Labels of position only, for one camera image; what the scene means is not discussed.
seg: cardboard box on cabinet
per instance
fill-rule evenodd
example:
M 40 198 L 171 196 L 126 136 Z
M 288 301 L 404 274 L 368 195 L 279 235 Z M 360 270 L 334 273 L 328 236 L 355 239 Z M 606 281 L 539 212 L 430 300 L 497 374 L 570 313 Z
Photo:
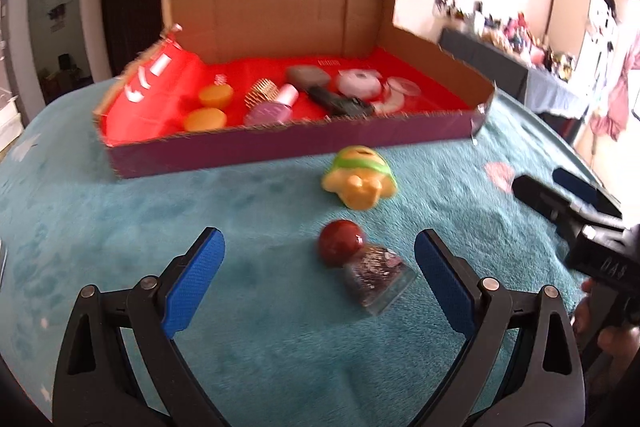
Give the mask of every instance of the cardboard box on cabinet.
M 159 42 L 143 53 L 94 111 L 111 165 L 124 178 L 332 153 L 354 144 L 462 139 L 481 128 L 492 101 L 494 86 L 480 73 L 393 26 L 395 0 L 161 1 L 164 26 L 182 28 L 175 44 Z M 268 76 L 282 85 L 292 64 L 331 74 L 377 69 L 418 83 L 423 100 L 412 110 L 356 119 L 327 118 L 302 100 L 296 106 L 303 118 L 294 108 L 286 124 L 246 127 L 230 115 L 217 131 L 181 130 L 180 118 L 197 107 L 202 86 L 228 82 L 237 99 L 230 110 L 239 112 L 253 81 Z M 150 117 L 139 102 L 152 95 Z

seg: gold ribbed object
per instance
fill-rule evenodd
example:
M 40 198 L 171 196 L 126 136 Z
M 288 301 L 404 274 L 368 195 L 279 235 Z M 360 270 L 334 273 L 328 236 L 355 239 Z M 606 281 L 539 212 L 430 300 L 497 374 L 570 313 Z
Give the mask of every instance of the gold ribbed object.
M 244 103 L 249 109 L 253 109 L 260 102 L 275 100 L 278 95 L 278 86 L 268 78 L 258 80 L 244 97 Z

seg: pink cap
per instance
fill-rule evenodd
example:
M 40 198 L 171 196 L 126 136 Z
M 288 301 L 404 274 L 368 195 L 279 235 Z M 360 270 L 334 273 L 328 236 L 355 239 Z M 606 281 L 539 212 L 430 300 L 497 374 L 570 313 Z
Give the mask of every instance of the pink cap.
M 278 91 L 278 95 L 274 102 L 283 103 L 291 107 L 298 99 L 298 90 L 291 84 L 285 84 Z

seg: human hand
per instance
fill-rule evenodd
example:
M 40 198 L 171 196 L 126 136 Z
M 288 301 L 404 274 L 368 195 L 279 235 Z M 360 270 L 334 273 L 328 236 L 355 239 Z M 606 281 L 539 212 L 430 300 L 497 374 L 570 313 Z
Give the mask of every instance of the human hand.
M 588 295 L 580 301 L 574 313 L 574 333 L 584 333 L 590 325 L 589 299 L 595 281 L 587 279 L 582 283 L 582 291 Z M 620 381 L 640 347 L 640 329 L 637 327 L 608 327 L 598 336 L 598 347 L 612 357 L 609 368 L 598 375 L 591 384 L 592 394 L 609 392 Z

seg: blue gripper pad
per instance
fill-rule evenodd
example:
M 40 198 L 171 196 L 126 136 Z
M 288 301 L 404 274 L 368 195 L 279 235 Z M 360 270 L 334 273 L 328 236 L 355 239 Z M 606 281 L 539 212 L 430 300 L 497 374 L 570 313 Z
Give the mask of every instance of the blue gripper pad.
M 585 203 L 591 206 L 598 204 L 598 191 L 595 187 L 581 180 L 578 176 L 564 169 L 556 169 L 553 173 L 554 181 L 561 187 L 566 188 L 572 194 L 578 196 Z
M 224 258 L 225 238 L 220 230 L 214 230 L 167 293 L 162 329 L 169 339 L 172 339 L 177 331 L 189 327 Z
M 414 255 L 449 324 L 469 340 L 476 333 L 471 295 L 425 232 L 415 238 Z

